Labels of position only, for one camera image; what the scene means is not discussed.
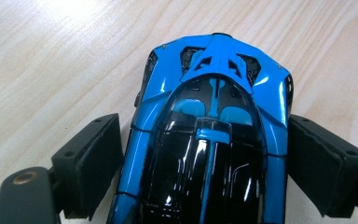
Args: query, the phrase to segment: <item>wood grain surface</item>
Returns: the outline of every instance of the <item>wood grain surface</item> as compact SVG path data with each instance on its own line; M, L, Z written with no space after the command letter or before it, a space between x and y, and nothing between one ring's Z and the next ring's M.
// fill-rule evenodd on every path
M125 145L145 59L184 35L223 32L291 71L292 113L358 147L358 0L0 1L0 184L50 157L93 119L119 113ZM104 223L114 190L92 223ZM320 217L289 179L286 223ZM63 220L63 223L88 223Z

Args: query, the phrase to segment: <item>car body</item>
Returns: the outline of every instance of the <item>car body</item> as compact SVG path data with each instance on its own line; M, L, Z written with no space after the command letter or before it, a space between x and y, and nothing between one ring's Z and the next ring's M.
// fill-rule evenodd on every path
M283 223L289 72L225 34L149 55L110 223Z

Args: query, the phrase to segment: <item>wooden table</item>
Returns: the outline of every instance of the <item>wooden table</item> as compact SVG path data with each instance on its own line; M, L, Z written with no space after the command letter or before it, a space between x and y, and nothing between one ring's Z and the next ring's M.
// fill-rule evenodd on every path
M127 141L150 50L223 32L293 74L292 113L358 147L358 1L0 1L0 184L50 157L91 120L119 113ZM104 223L111 189L94 223ZM63 223L87 223L87 220ZM289 179L287 223L321 218Z

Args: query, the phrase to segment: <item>black plastic mount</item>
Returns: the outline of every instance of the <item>black plastic mount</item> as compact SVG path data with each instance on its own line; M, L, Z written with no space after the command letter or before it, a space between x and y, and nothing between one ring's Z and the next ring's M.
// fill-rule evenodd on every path
M0 189L0 224L60 223L92 218L123 162L118 114L94 120L52 158L53 167L28 168Z
M309 119L289 119L288 173L322 216L358 206L358 148Z

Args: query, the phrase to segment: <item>blue toy car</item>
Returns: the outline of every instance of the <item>blue toy car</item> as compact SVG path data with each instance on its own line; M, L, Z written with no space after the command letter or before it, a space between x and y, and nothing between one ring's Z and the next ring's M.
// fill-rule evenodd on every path
M108 222L283 223L293 88L229 35L155 48Z

